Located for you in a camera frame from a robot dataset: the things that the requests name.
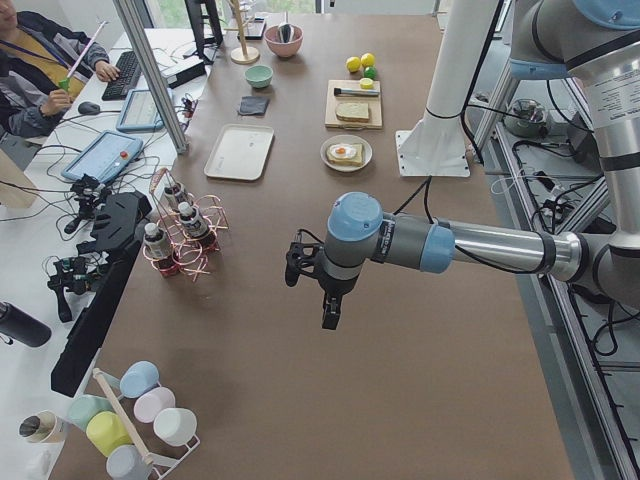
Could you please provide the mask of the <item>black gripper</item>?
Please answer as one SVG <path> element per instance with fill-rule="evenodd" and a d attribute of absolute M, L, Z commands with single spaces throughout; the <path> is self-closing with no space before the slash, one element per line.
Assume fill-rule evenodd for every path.
<path fill-rule="evenodd" d="M 335 329 L 336 317 L 341 315 L 342 295 L 351 292 L 356 284 L 356 276 L 341 278 L 335 272 L 335 265 L 324 254 L 321 243 L 293 241 L 286 253 L 285 283 L 294 287 L 300 276 L 315 279 L 323 289 L 322 328 Z"/>

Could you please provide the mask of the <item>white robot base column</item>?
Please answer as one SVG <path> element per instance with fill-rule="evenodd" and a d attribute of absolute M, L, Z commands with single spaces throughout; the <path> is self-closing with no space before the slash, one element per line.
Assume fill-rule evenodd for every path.
<path fill-rule="evenodd" d="M 485 44 L 493 38 L 501 1 L 454 1 L 436 61 L 425 111 L 412 130 L 396 133 L 404 177 L 467 177 L 460 123 Z"/>

